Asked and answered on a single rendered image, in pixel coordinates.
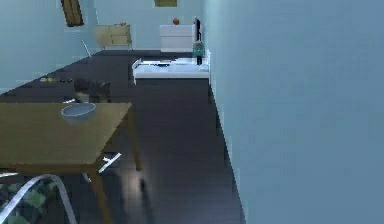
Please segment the wooden dining table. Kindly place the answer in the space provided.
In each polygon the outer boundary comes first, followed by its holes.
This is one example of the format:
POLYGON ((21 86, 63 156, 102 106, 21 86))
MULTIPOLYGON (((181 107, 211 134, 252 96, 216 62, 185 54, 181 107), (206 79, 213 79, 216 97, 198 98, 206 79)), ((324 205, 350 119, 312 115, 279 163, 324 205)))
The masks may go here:
POLYGON ((96 194, 103 224, 113 224, 99 174, 106 146, 125 124, 135 141, 133 105, 98 103, 89 119, 71 124, 63 103, 0 103, 0 172, 86 173, 96 194))

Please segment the white bed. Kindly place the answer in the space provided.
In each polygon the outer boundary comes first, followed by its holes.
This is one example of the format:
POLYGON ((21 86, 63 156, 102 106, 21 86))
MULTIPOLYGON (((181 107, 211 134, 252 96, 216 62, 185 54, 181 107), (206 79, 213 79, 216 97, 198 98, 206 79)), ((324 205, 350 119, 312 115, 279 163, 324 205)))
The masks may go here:
POLYGON ((201 65, 195 58, 176 58, 173 60, 145 61, 142 58, 132 65, 134 80, 210 78, 210 61, 204 58, 201 65))

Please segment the white chest of drawers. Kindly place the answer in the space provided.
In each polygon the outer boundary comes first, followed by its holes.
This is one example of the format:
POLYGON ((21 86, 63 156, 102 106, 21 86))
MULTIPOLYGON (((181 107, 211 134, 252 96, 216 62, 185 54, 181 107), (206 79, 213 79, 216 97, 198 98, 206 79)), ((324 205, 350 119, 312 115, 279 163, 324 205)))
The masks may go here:
POLYGON ((160 25, 162 52, 191 52, 194 42, 193 25, 160 25))

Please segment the grey bowl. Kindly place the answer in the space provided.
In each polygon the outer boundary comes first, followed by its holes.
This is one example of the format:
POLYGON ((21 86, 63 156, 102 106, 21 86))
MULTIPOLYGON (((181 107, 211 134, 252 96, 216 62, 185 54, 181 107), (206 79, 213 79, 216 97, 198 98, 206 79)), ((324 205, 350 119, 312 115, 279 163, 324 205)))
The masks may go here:
POLYGON ((96 105, 93 103, 74 103, 61 110, 64 120, 71 123, 80 123, 94 116, 96 105))

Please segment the dark low table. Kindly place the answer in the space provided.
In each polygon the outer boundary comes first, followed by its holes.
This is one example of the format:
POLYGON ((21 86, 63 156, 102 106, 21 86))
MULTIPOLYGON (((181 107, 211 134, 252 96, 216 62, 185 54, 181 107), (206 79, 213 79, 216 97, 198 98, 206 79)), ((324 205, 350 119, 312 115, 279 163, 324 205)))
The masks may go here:
POLYGON ((62 103, 74 98, 72 83, 33 80, 0 95, 4 103, 62 103))

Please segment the teal lamp on black post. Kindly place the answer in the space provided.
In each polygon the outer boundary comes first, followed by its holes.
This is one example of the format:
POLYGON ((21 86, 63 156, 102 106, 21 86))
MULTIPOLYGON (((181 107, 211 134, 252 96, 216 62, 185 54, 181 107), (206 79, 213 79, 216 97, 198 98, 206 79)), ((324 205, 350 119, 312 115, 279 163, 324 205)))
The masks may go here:
POLYGON ((201 65, 203 62, 203 56, 205 54, 204 51, 204 43, 201 38, 201 22, 197 17, 194 17, 194 28, 195 28, 195 41, 193 43, 193 55, 196 57, 196 63, 201 65))

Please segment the brown framed wall picture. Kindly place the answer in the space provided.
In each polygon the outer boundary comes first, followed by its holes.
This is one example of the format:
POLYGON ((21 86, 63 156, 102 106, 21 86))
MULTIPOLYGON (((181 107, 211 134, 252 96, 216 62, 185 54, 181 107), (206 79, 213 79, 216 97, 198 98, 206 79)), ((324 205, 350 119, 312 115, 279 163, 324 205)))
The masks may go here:
POLYGON ((61 0, 61 5, 68 27, 84 25, 79 0, 61 0))

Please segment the white frame patterned chair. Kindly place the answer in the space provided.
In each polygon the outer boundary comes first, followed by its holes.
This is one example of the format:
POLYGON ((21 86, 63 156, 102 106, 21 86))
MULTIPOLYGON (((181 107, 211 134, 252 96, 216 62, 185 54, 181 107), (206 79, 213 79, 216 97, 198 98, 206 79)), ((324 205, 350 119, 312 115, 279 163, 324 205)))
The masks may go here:
POLYGON ((78 224, 62 179, 43 173, 25 183, 0 183, 0 224, 35 224, 45 214, 44 206, 55 193, 60 195, 69 224, 78 224))

